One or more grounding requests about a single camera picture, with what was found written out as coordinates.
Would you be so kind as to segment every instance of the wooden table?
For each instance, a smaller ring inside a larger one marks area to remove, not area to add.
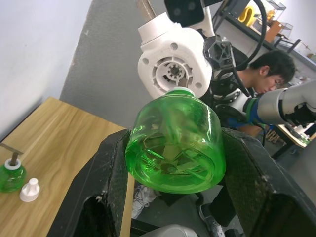
[[[306,144],[302,142],[301,140],[294,137],[289,130],[284,125],[276,125],[274,127],[274,130],[276,133],[280,136],[280,138],[283,139],[283,141],[286,143],[280,150],[278,150],[276,153],[272,155],[273,159],[277,159],[279,156],[283,155],[285,152],[287,152],[293,145],[305,148]]]
[[[27,181],[37,178],[39,197],[22,202],[19,191],[0,193],[1,237],[47,235],[68,188],[108,135],[124,129],[54,98],[48,98],[0,146],[0,163],[12,156],[8,147],[23,153],[19,158]],[[129,175],[121,237],[130,233],[134,179]]]

